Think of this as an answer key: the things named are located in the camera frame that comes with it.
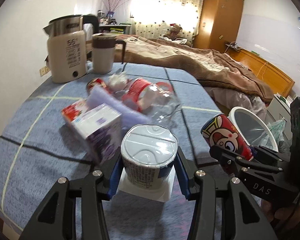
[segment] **patterned curtain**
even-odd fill
[[[181,36],[192,41],[197,35],[203,0],[133,0],[131,14],[136,22],[136,34],[145,38],[160,38],[170,24],[182,27]]]

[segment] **brown blanket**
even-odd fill
[[[273,92],[266,83],[227,54],[136,35],[119,35],[117,39],[127,41],[125,62],[183,69],[204,87],[227,88],[260,96],[265,103],[270,103],[273,98]],[[121,48],[121,45],[116,47],[115,62],[121,61]]]

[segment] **electric kettle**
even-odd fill
[[[68,15],[54,19],[44,28],[49,35],[48,62],[52,81],[65,83],[87,73],[86,38],[83,25],[91,23],[93,33],[99,31],[95,15]]]

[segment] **human hand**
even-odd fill
[[[261,210],[265,214],[269,222],[273,219],[286,220],[293,212],[295,205],[291,205],[287,208],[279,208],[275,213],[272,211],[272,204],[266,200],[261,200]],[[285,225],[284,230],[294,228],[300,222],[300,206],[297,206],[296,211]]]

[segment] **white square base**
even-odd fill
[[[125,169],[123,168],[120,182],[118,185],[118,190],[130,193],[135,196],[144,197],[156,201],[167,202],[171,197],[174,175],[176,171],[174,166],[170,171],[169,177],[167,180],[162,184],[162,187],[159,189],[144,189],[138,186],[133,185],[126,174]]]

